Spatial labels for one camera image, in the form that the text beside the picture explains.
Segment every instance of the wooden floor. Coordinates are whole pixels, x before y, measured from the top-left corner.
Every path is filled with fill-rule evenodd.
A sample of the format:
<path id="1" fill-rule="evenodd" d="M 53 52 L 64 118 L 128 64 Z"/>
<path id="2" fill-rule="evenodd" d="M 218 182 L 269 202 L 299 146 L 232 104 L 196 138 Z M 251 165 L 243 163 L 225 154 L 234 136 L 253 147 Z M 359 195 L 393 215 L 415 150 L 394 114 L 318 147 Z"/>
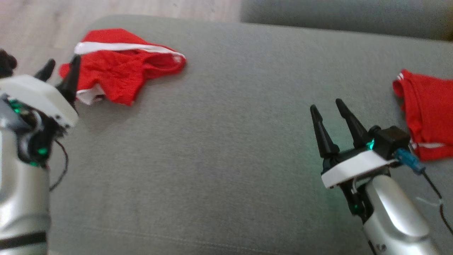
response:
<path id="1" fill-rule="evenodd" d="M 31 74 L 49 58 L 68 61 L 71 47 L 93 21 L 113 14 L 239 21 L 241 0 L 0 0 L 0 48 Z M 56 82 L 53 75 L 49 82 Z"/>

